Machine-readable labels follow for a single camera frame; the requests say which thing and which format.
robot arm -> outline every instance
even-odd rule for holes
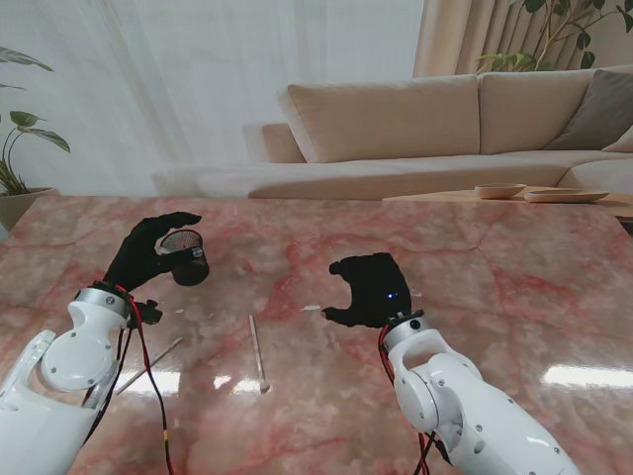
[[[108,332],[127,325],[123,299],[84,289],[68,306],[74,328],[55,339],[43,331],[0,388],[0,460],[9,475],[63,475],[86,440],[119,368]],[[29,388],[41,365],[43,382],[61,392],[91,389],[82,407],[48,398]]]
[[[152,277],[199,257],[200,248],[158,255],[154,246],[171,228],[194,225],[200,219],[173,213],[143,220],[124,240],[105,275],[107,284],[83,289],[68,305],[73,329],[58,338],[54,332],[43,331],[26,346],[0,386],[3,475],[64,475],[70,470],[105,411],[120,372],[109,333],[129,326],[130,308],[115,285],[131,292]],[[52,391],[87,390],[82,406],[31,389],[34,372]]]
[[[441,436],[454,466],[470,475],[581,474],[544,427],[484,382],[424,318],[395,327],[385,343],[403,413],[419,432]],[[406,361],[430,354],[426,363],[406,368]]]
[[[544,427],[484,382],[421,312],[411,313],[407,283],[389,254],[347,257],[329,271],[350,284],[352,302],[346,310],[325,309],[325,317],[391,328],[384,346],[400,407],[417,431],[440,435],[454,466],[470,475],[580,475]]]

plant pot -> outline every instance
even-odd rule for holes
[[[56,188],[32,188],[26,195],[0,195],[0,224],[11,231],[38,198],[59,194]]]

wire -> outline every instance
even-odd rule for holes
[[[378,336],[378,352],[380,353],[380,360],[383,363],[383,367],[385,368],[387,377],[393,385],[395,377],[394,368],[392,367],[392,363],[389,361],[389,354],[387,353],[387,349],[385,347],[385,337],[391,329],[392,327],[387,325],[380,331],[380,335]],[[420,470],[422,470],[423,475],[430,475],[430,470],[428,469],[428,465],[426,464],[426,454],[430,450],[431,442],[434,438],[435,432],[433,432],[429,437],[428,445],[424,446],[424,435],[421,433],[417,434],[417,439],[419,442],[419,461],[417,462],[417,466],[415,467],[413,475],[419,475]]]
[[[154,377],[151,374],[151,367],[149,366],[149,353],[147,352],[147,345],[145,344],[145,337],[142,332],[142,318],[140,317],[140,310],[138,309],[138,305],[135,302],[135,298],[128,293],[126,289],[124,289],[121,285],[116,285],[116,289],[125,293],[128,296],[128,301],[132,306],[136,317],[136,324],[138,327],[138,336],[140,337],[140,344],[142,346],[142,359],[145,365],[145,371],[147,372],[147,376],[149,377],[149,381],[154,388],[154,392],[158,397],[158,402],[160,403],[160,414],[162,417],[162,433],[165,444],[165,462],[167,463],[167,471],[169,475],[174,475],[174,468],[171,464],[171,454],[169,453],[169,432],[167,429],[167,415],[165,412],[165,405],[162,401],[162,396],[160,395],[160,391],[158,390],[158,386],[156,386],[156,382],[154,381]]]
[[[104,415],[106,414],[106,411],[108,411],[108,406],[110,406],[110,400],[112,399],[112,395],[115,392],[115,386],[117,386],[117,381],[119,381],[119,376],[121,376],[121,371],[123,370],[123,364],[124,364],[124,362],[126,360],[126,355],[128,354],[128,347],[130,346],[130,339],[132,338],[132,330],[128,331],[128,338],[126,339],[126,346],[123,349],[123,355],[121,355],[121,345],[122,345],[122,342],[123,342],[123,333],[124,333],[123,330],[121,330],[119,332],[119,342],[117,344],[117,360],[120,361],[119,369],[117,370],[117,376],[115,376],[115,379],[112,382],[112,386],[110,386],[110,390],[108,391],[108,396],[106,396],[106,399],[104,400],[103,407],[101,408],[101,410],[99,411],[99,414],[95,418],[94,423],[92,423],[92,427],[90,428],[90,431],[88,432],[88,435],[86,436],[86,439],[83,442],[84,445],[90,439],[90,437],[92,436],[94,431],[99,426],[99,423],[101,422],[101,420],[103,419]]]

white stick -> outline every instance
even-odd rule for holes
[[[158,353],[156,356],[153,357],[153,359],[149,360],[149,367],[151,368],[154,364],[156,364],[158,361],[160,361],[165,354],[167,354],[169,351],[171,351],[174,346],[176,346],[178,343],[180,343],[180,341],[182,341],[182,338],[176,338],[173,340],[173,342],[167,346],[165,349],[163,349],[160,353]],[[115,394],[117,396],[119,396],[121,393],[123,393],[126,389],[128,389],[130,386],[132,386],[132,384],[143,374],[145,374],[146,369],[142,368],[142,370],[140,370],[139,372],[137,372],[128,382],[126,382],[126,384],[124,384],[122,387],[120,387]]]
[[[270,384],[266,381],[264,375],[264,365],[261,362],[261,351],[259,349],[259,338],[257,337],[257,328],[255,327],[255,319],[252,315],[248,316],[250,321],[250,334],[253,337],[253,347],[255,348],[255,359],[257,360],[257,371],[259,372],[259,392],[266,393],[270,389]]]

black cup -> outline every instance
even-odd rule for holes
[[[202,243],[202,236],[191,230],[175,231],[167,235],[160,243],[159,252],[162,254],[192,249],[196,256],[191,262],[179,265],[171,271],[171,275],[178,285],[192,287],[201,284],[209,275],[209,264]]]

